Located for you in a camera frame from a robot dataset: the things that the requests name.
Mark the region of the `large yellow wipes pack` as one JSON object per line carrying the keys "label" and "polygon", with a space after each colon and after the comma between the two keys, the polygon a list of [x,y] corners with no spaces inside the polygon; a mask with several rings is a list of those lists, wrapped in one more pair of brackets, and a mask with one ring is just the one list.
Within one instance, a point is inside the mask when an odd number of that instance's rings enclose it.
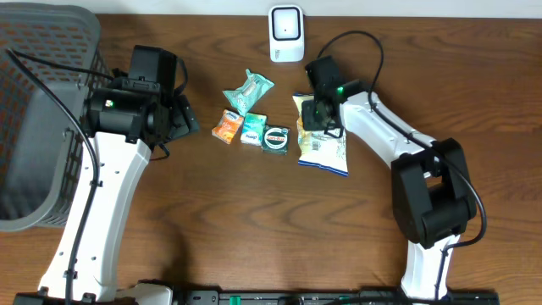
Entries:
{"label": "large yellow wipes pack", "polygon": [[292,96],[299,118],[296,121],[297,142],[301,150],[298,163],[302,166],[328,170],[334,174],[348,176],[346,157],[346,133],[339,137],[340,129],[331,130],[332,136],[323,131],[309,131],[303,127],[301,105],[312,101],[312,94],[295,93]]}

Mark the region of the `dark green round-label pack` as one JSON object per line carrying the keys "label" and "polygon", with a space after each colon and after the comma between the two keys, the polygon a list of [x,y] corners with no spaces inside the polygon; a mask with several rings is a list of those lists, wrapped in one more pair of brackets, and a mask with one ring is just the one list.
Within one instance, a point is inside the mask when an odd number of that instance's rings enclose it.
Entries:
{"label": "dark green round-label pack", "polygon": [[277,125],[266,125],[264,127],[262,140],[262,150],[264,152],[286,155],[289,141],[289,128]]}

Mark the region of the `teal Kleenex tissue pack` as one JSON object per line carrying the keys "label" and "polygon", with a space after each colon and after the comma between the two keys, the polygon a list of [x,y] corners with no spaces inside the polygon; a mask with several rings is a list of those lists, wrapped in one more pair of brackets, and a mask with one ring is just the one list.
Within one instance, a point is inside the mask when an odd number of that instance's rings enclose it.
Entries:
{"label": "teal Kleenex tissue pack", "polygon": [[260,147],[262,145],[263,130],[266,122],[266,115],[247,113],[241,132],[241,142],[243,144]]}

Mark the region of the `orange Kleenex tissue pack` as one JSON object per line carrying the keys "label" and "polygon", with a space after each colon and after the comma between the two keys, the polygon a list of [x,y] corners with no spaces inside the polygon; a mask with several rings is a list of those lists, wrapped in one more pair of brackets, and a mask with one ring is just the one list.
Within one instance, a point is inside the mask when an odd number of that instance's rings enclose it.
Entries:
{"label": "orange Kleenex tissue pack", "polygon": [[234,111],[225,109],[218,124],[212,128],[212,135],[230,144],[235,137],[235,134],[240,129],[244,121],[244,117]]}

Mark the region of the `teal crinkled snack pack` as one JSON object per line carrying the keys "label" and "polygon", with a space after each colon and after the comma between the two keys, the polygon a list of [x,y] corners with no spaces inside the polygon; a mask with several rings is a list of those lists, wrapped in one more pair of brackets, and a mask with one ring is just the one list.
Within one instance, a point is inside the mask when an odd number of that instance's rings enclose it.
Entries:
{"label": "teal crinkled snack pack", "polygon": [[223,91],[223,94],[238,114],[245,116],[257,101],[273,87],[274,83],[271,80],[246,69],[245,83],[235,90]]}

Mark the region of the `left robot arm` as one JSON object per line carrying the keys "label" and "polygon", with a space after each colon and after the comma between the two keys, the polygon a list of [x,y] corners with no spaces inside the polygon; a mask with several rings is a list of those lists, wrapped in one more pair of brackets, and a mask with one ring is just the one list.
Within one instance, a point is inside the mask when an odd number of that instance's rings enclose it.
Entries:
{"label": "left robot arm", "polygon": [[84,104],[82,156],[61,242],[36,292],[16,304],[176,304],[172,286],[143,280],[120,290],[119,249],[135,189],[152,148],[199,126],[183,94],[100,89]]}

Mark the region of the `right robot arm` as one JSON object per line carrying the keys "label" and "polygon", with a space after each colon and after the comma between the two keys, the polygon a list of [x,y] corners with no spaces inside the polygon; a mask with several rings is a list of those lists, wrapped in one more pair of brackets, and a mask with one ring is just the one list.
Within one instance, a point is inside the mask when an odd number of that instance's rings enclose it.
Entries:
{"label": "right robot arm", "polygon": [[403,296],[449,298],[445,279],[451,254],[470,244],[460,236],[469,220],[484,213],[461,145],[415,130],[359,81],[293,99],[301,132],[327,141],[344,140],[352,133],[390,169],[393,216],[408,241]]}

